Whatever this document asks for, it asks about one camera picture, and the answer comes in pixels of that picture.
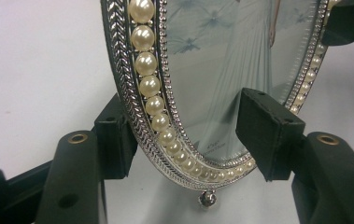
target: white pearl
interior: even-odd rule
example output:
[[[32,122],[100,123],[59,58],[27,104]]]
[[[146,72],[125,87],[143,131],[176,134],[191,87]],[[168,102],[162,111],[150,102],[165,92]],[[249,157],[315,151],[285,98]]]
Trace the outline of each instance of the white pearl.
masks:
[[[313,71],[313,69],[310,69],[307,71],[307,74],[305,75],[304,78],[306,81],[312,81],[316,79],[316,73]]]
[[[146,25],[137,26],[131,34],[131,42],[137,50],[149,50],[154,44],[154,33]]]
[[[326,47],[321,45],[321,44],[318,44],[317,47],[316,47],[316,54],[323,54],[325,53],[326,51]]]
[[[235,172],[236,172],[238,175],[242,175],[245,171],[246,171],[246,169],[244,168],[244,165],[237,166],[237,167],[235,168]]]
[[[234,179],[234,171],[233,170],[228,170],[226,173],[226,178],[227,179]]]
[[[174,155],[174,162],[176,164],[182,164],[188,158],[188,153],[186,151],[180,150]]]
[[[128,11],[133,20],[146,23],[153,17],[154,5],[151,0],[131,0]]]
[[[246,162],[244,164],[244,166],[246,167],[247,170],[252,169],[254,165],[255,165],[255,161],[254,160],[250,160],[250,161],[248,161],[248,162]]]
[[[182,170],[185,172],[190,172],[194,168],[194,160],[187,159],[182,163]]]
[[[219,172],[218,181],[223,181],[225,178],[226,178],[226,174],[223,171]]]
[[[290,112],[292,112],[294,115],[297,115],[299,113],[299,106],[297,106],[297,105],[291,106]]]
[[[155,76],[144,77],[139,83],[139,91],[146,97],[156,95],[160,90],[160,81]]]
[[[172,128],[168,128],[164,132],[161,132],[159,134],[158,141],[160,145],[167,146],[174,141],[176,136],[177,136],[176,131],[174,131],[174,129]]]
[[[167,129],[169,123],[170,123],[170,119],[166,114],[156,115],[151,122],[152,129],[156,132],[162,132],[165,129]]]
[[[207,180],[209,178],[209,170],[206,167],[202,167],[202,172],[199,175],[200,180]]]
[[[156,67],[157,60],[152,53],[140,53],[135,60],[136,72],[143,77],[152,75],[156,71]]]
[[[202,171],[202,166],[197,164],[194,166],[194,168],[191,170],[191,175],[192,176],[199,176],[201,174]]]
[[[173,141],[165,147],[165,152],[170,156],[174,156],[181,149],[182,145],[178,141]]]
[[[296,96],[295,102],[301,104],[304,101],[304,99],[305,99],[304,94],[300,93]]]
[[[218,179],[218,172],[216,171],[210,171],[209,172],[209,181],[216,181]]]
[[[321,65],[321,59],[318,55],[314,55],[313,59],[311,60],[311,67],[318,68]]]
[[[308,91],[310,91],[310,88],[311,88],[310,83],[304,82],[304,83],[302,84],[301,91],[303,91],[303,92],[308,92]]]
[[[150,97],[145,105],[148,114],[155,116],[164,110],[164,100],[160,96]]]

